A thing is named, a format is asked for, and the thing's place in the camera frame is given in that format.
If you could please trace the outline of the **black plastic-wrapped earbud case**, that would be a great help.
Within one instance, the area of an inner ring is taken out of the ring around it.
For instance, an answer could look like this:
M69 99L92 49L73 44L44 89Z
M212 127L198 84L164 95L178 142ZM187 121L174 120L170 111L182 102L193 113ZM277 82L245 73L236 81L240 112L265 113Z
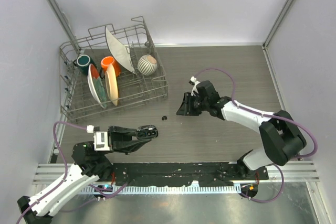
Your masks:
M137 139L149 139L158 137L158 130L154 125L144 125L136 130Z

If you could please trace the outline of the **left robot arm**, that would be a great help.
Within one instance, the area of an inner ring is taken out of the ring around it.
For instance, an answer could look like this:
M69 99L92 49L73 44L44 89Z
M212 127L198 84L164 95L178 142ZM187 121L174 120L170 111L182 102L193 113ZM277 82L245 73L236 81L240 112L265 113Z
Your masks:
M21 211L20 220L26 223L51 223L53 216L82 189L94 182L113 178L114 167L107 154L128 155L158 136L154 125L137 129L110 126L107 131L88 125L85 130L93 135L93 141L74 145L74 163L65 165L64 174L36 195L22 196L17 201Z

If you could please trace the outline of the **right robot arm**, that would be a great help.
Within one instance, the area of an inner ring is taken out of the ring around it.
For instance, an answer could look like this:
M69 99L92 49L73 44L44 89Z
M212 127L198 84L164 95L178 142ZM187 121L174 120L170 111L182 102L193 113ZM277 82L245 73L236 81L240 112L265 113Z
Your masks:
M237 161L237 173L242 179L250 179L267 165L284 166L306 147L305 138L291 123L288 112L254 111L230 97L221 97L208 80L194 81L192 85L192 91L184 93L177 115L199 116L207 111L213 117L238 123L260 134L263 146L247 152Z

